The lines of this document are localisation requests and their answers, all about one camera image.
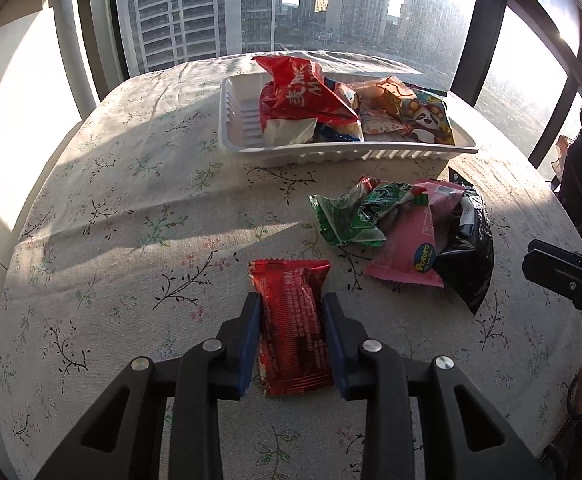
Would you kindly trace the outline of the red small snack packet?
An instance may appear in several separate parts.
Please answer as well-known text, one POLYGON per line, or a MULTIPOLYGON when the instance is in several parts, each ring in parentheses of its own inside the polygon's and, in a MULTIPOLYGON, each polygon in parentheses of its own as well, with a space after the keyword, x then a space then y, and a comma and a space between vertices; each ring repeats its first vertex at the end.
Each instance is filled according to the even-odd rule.
POLYGON ((263 300, 259 371, 266 396, 298 396, 333 385, 318 307, 331 269, 327 260, 253 260, 263 300))

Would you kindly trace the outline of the green red snack packet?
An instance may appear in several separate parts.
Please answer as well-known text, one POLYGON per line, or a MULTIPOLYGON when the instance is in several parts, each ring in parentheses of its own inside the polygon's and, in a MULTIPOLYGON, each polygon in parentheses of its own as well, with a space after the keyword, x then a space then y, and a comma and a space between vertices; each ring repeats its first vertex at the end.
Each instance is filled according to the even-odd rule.
POLYGON ((380 247, 386 241, 381 224, 390 226, 402 206, 428 206, 428 192, 422 185, 363 176, 338 198, 314 194, 308 202, 330 245, 380 247))

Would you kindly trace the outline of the pink snack packet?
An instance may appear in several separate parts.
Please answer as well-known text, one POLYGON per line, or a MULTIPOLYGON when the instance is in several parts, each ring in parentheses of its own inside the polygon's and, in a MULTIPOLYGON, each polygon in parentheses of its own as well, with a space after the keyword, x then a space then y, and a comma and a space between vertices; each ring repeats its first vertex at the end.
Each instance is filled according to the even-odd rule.
POLYGON ((419 203, 412 200, 399 207, 386 241, 364 275, 386 282, 443 288, 434 262, 446 247, 451 214, 461 202, 464 187, 431 179, 417 180, 412 186, 419 192, 419 203))

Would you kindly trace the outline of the black snack bag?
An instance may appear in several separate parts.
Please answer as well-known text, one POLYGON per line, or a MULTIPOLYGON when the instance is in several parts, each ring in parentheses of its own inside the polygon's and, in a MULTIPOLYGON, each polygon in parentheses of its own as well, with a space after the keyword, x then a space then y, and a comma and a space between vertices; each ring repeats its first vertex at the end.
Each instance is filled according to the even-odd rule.
POLYGON ((458 184, 461 200, 447 221, 447 242, 434 270, 473 315, 481 307, 495 265, 494 239, 484 197, 472 182, 449 169, 449 182, 458 184))

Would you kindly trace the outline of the blue bread snack packet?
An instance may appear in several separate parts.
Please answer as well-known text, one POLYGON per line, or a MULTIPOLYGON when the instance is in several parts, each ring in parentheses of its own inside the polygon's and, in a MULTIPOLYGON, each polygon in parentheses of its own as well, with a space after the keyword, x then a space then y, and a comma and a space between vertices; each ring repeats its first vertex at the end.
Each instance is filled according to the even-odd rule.
POLYGON ((362 142, 364 133, 360 122, 345 125, 328 125, 318 122, 314 130, 315 142, 362 142))

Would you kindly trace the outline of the red white snack bag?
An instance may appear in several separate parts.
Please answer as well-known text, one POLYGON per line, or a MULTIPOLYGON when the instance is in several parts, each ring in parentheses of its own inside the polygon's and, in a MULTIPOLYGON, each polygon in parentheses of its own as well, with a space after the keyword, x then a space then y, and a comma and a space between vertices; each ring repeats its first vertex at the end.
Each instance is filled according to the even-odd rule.
POLYGON ((312 140, 317 125, 316 118, 269 119, 263 131, 266 148, 306 144, 312 140))

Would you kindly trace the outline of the blue panda chips bag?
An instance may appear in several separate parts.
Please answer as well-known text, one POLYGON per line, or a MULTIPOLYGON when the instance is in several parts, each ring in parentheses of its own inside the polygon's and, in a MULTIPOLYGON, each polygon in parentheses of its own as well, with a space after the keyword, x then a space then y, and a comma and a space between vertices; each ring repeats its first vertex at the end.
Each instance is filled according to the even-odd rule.
POLYGON ((455 139, 445 102, 436 94, 414 89, 400 102, 400 117, 422 142, 454 145, 455 139))

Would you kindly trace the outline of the orange snack packet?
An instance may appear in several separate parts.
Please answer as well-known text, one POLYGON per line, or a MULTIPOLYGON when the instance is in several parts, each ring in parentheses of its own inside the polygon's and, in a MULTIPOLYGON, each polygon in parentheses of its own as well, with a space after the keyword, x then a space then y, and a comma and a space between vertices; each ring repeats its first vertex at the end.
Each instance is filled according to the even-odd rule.
POLYGON ((395 118, 402 116, 402 106, 416 97, 414 91, 396 76, 357 81, 350 88, 356 92, 359 105, 383 110, 395 118))

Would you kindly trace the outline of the large red snack bag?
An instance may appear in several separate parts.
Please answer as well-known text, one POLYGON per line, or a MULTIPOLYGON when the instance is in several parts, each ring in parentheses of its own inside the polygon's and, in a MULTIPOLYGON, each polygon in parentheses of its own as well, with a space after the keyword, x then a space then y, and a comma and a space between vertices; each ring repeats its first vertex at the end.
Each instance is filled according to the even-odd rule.
POLYGON ((271 76, 259 96, 259 121, 315 119, 326 125, 353 124, 357 113, 326 85, 321 65, 289 55, 256 55, 253 60, 271 76))

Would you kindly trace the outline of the white red fruit packet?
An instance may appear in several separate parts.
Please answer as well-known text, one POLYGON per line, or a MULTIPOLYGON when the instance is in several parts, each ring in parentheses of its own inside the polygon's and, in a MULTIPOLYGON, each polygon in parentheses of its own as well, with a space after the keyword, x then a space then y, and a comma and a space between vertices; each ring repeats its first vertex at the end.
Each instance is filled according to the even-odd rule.
POLYGON ((397 134, 408 136, 410 129, 398 117, 387 114, 385 110, 362 110, 359 113, 362 132, 365 136, 397 134))

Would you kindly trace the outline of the floral tablecloth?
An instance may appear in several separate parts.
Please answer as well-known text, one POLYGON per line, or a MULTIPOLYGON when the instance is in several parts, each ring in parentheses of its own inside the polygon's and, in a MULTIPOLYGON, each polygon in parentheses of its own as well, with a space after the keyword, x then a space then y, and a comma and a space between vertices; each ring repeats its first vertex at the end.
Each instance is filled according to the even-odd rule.
POLYGON ((458 98, 477 144, 451 160, 375 151, 271 167, 220 140, 221 85, 264 74, 247 54, 134 77, 113 90, 44 182, 10 262, 0 307, 0 428, 21 479, 41 466, 136 356, 165 361, 214 336, 252 290, 255 259, 326 259, 324 287, 403 356, 446 354, 539 453, 564 421, 582 362, 582 313, 523 276, 530 240, 582 251, 526 157, 458 98), (367 275, 372 253, 321 236, 309 196, 363 176, 443 179, 483 195, 495 269, 480 310, 449 289, 367 275))

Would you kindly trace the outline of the white plastic tray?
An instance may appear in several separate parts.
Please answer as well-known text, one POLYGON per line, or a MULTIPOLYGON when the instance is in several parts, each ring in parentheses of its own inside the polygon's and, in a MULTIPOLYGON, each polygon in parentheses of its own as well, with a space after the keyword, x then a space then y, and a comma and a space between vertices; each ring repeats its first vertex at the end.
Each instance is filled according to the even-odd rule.
POLYGON ((258 100, 271 77, 263 72, 226 78, 220 87, 218 142, 229 154, 265 167, 368 159, 443 159, 478 153, 476 142, 451 122, 455 143, 371 141, 267 146, 260 128, 258 100))

